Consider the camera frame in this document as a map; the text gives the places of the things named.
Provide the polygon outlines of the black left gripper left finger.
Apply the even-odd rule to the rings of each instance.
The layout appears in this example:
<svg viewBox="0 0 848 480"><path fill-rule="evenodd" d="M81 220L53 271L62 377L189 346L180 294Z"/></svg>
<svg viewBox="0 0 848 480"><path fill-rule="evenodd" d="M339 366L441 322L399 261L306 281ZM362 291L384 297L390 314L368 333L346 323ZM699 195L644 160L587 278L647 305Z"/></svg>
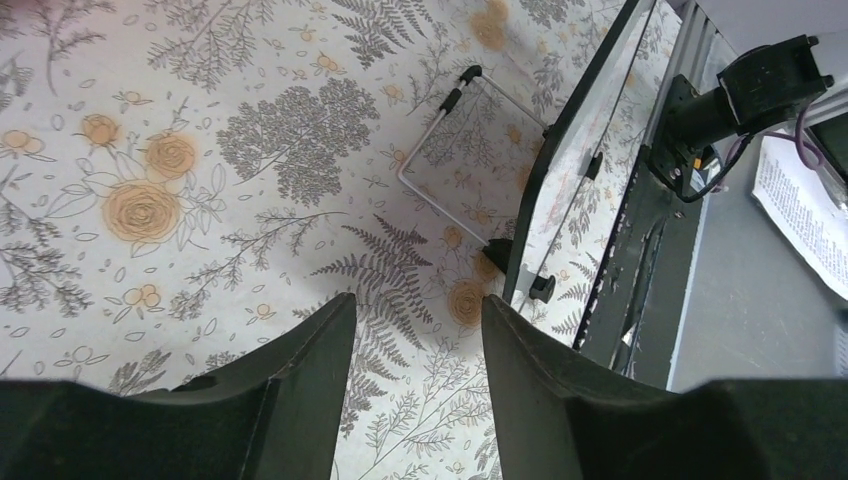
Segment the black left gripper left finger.
<svg viewBox="0 0 848 480"><path fill-rule="evenodd" d="M139 395L133 478L328 478L356 326L342 293L258 349Z"/></svg>

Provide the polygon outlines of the black-framed whiteboard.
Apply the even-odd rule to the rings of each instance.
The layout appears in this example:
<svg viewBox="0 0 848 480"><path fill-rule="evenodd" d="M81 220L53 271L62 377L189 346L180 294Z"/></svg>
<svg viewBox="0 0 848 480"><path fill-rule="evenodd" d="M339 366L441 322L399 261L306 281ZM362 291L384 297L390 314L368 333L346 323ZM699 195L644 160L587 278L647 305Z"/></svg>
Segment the black-framed whiteboard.
<svg viewBox="0 0 848 480"><path fill-rule="evenodd" d="M495 293L532 321L586 299L680 21L667 1L460 1L398 179L447 223L420 295L475 337Z"/></svg>

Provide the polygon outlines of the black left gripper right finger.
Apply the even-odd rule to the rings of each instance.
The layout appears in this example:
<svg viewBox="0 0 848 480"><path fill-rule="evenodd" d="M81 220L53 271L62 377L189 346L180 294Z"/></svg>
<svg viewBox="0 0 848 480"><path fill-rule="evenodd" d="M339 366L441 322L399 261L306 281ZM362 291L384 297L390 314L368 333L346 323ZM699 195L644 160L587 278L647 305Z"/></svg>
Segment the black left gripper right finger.
<svg viewBox="0 0 848 480"><path fill-rule="evenodd" d="M658 479L668 392L583 357L495 295L482 301L484 358L506 479Z"/></svg>

